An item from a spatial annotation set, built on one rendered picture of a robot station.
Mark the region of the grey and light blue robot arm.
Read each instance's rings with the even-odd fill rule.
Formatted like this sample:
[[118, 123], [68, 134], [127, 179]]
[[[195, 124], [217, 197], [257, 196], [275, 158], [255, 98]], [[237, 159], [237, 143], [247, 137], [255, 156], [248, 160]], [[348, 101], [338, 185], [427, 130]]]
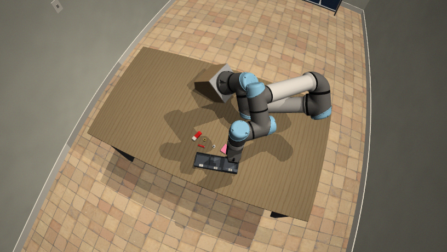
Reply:
[[[217, 77], [216, 86], [223, 95], [236, 93], [240, 116], [251, 120], [231, 124], [228, 141], [233, 147], [274, 133], [277, 125], [268, 113], [305, 113], [314, 120], [331, 115], [330, 85], [317, 72], [264, 85], [252, 73], [223, 71]], [[305, 91], [309, 94], [290, 97]]]

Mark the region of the red and white eraser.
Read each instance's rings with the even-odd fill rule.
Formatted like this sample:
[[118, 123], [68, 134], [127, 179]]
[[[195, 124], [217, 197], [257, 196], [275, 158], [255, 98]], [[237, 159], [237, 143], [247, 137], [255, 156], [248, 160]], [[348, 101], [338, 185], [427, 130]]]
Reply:
[[199, 131], [199, 132], [192, 138], [192, 140], [196, 141], [201, 135], [202, 135], [202, 133]]

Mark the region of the black rack of bins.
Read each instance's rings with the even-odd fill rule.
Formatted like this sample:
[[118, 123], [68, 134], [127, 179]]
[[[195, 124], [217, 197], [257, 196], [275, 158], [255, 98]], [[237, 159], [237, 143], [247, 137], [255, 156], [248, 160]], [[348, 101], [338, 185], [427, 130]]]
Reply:
[[[210, 158], [210, 159], [209, 159]], [[225, 162], [224, 162], [225, 160]], [[217, 156], [213, 154], [197, 152], [194, 160], [194, 167], [221, 171], [225, 173], [238, 173], [238, 164], [229, 163], [227, 156]]]

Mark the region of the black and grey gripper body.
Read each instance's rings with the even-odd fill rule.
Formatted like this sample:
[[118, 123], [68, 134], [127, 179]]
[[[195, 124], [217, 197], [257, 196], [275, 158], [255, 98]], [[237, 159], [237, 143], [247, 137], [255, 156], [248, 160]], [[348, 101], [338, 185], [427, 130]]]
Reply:
[[227, 142], [226, 155], [227, 155], [227, 160], [229, 163], [238, 164], [239, 160], [241, 159], [243, 146], [233, 147], [229, 143], [229, 141]]

